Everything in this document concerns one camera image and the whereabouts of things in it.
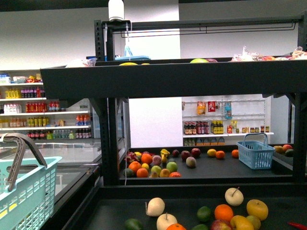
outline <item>red object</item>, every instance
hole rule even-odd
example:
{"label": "red object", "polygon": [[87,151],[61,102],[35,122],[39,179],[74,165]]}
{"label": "red object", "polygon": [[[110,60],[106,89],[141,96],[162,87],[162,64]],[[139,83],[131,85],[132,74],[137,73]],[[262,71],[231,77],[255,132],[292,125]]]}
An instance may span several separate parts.
{"label": "red object", "polygon": [[302,224],[298,224],[298,223],[294,223],[294,222],[288,222],[288,225],[291,225],[297,229],[300,229],[300,230],[307,230],[307,226],[305,225],[302,225]]}

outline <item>black display tray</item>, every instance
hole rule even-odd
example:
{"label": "black display tray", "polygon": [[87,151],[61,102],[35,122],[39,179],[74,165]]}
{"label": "black display tray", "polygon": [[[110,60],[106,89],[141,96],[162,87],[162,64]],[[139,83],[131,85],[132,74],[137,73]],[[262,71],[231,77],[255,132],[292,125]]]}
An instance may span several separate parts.
{"label": "black display tray", "polygon": [[[201,206],[212,211],[226,204],[224,193],[232,184],[225,185],[174,185],[174,186],[115,186],[101,188],[90,203],[91,212],[85,211],[78,223],[82,230],[123,230],[125,220],[139,219],[145,230],[156,230],[157,217],[145,214],[145,202],[154,197],[165,201],[165,211],[174,215],[187,229],[200,224],[196,213]],[[269,216],[260,230],[292,230],[287,222],[307,225],[306,184],[246,184],[240,185],[244,202],[233,207],[235,215],[247,216],[246,204],[259,199],[269,208]],[[213,222],[214,217],[206,224]]]}

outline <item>apple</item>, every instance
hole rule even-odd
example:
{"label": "apple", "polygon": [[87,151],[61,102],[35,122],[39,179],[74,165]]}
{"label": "apple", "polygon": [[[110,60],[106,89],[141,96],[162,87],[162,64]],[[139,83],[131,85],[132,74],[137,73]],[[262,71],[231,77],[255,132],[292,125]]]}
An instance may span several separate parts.
{"label": "apple", "polygon": [[173,157],[178,157],[179,154],[180,154],[180,152],[179,152],[177,149],[175,149],[175,150],[172,151]]}
{"label": "apple", "polygon": [[239,188],[228,188],[225,192],[225,200],[232,206],[239,206],[242,204],[244,197]]}
{"label": "apple", "polygon": [[171,172],[177,172],[178,166],[176,164],[176,162],[169,162],[166,165],[166,168]]}
{"label": "apple", "polygon": [[201,155],[201,150],[199,148],[193,148],[191,151],[191,155],[194,158],[198,158]]}
{"label": "apple", "polygon": [[153,156],[153,165],[160,165],[162,163],[162,158],[158,155]]}
{"label": "apple", "polygon": [[166,230],[168,226],[177,224],[177,219],[171,214],[164,213],[157,219],[157,230]]}
{"label": "apple", "polygon": [[181,159],[183,162],[186,162],[187,158],[190,156],[190,152],[189,151],[186,151],[186,150],[183,150],[181,152]]}
{"label": "apple", "polygon": [[244,216],[236,215],[231,218],[230,225],[236,230],[254,230],[252,223]]}
{"label": "apple", "polygon": [[163,199],[155,197],[149,201],[148,205],[146,203],[146,206],[147,206],[146,215],[150,217],[158,217],[163,213],[165,208],[165,203]]}
{"label": "apple", "polygon": [[155,165],[151,169],[151,173],[156,172],[158,175],[160,175],[160,172],[162,171],[161,167],[159,165]]}
{"label": "apple", "polygon": [[168,169],[162,169],[160,172],[160,177],[169,177],[171,172]]}
{"label": "apple", "polygon": [[289,144],[283,145],[283,151],[284,152],[286,152],[287,150],[292,150],[292,149],[293,149],[293,147],[291,145],[289,145]]}
{"label": "apple", "polygon": [[213,221],[210,230],[232,230],[230,223],[223,219]]}
{"label": "apple", "polygon": [[263,201],[257,199],[248,201],[246,209],[250,216],[256,216],[260,221],[265,220],[269,214],[268,206]]}
{"label": "apple", "polygon": [[254,226],[254,230],[258,230],[261,226],[261,221],[256,216],[247,216],[246,219],[248,219],[251,224]]}
{"label": "apple", "polygon": [[192,61],[190,61],[190,63],[209,63],[209,61],[207,61],[206,59],[203,59],[203,58],[196,58],[196,59],[193,59]]}
{"label": "apple", "polygon": [[196,160],[194,157],[188,157],[186,159],[186,164],[187,166],[191,167],[191,168],[195,168],[196,167]]}

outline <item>white apple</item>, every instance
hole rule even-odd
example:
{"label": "white apple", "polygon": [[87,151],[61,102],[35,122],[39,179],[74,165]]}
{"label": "white apple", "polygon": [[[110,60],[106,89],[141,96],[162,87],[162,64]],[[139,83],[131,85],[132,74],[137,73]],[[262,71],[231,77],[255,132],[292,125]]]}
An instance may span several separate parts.
{"label": "white apple", "polygon": [[157,230],[166,230],[171,224],[177,224],[177,219],[171,214],[164,213],[157,219]]}
{"label": "white apple", "polygon": [[225,200],[232,206],[239,206],[244,200],[244,196],[239,188],[229,188],[225,192]]}
{"label": "white apple", "polygon": [[149,201],[146,209],[146,215],[150,217],[158,217],[163,213],[164,208],[165,208],[164,201],[159,197],[155,197]]}

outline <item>store shelf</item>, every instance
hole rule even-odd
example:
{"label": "store shelf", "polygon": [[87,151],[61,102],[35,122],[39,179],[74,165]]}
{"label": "store shelf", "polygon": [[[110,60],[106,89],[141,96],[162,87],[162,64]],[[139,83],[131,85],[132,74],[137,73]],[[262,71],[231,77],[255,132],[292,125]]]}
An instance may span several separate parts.
{"label": "store shelf", "polygon": [[58,126],[58,127],[16,127],[16,128],[0,128],[0,131],[12,131],[12,130],[50,130],[50,129],[79,129],[90,128],[91,126]]}
{"label": "store shelf", "polygon": [[47,100],[46,97],[35,97],[35,98],[12,98],[12,99],[0,99],[0,102],[10,102],[10,101],[43,101]]}
{"label": "store shelf", "polygon": [[0,84],[0,87],[1,86],[12,86],[12,87],[15,87],[15,86],[35,86],[35,85],[43,85],[42,82],[35,82],[35,83],[11,83],[11,84]]}
{"label": "store shelf", "polygon": [[20,114],[0,114],[0,116],[37,116],[37,115],[65,115],[65,114],[89,114],[90,111],[65,111],[65,112],[46,112],[46,113],[20,113]]}

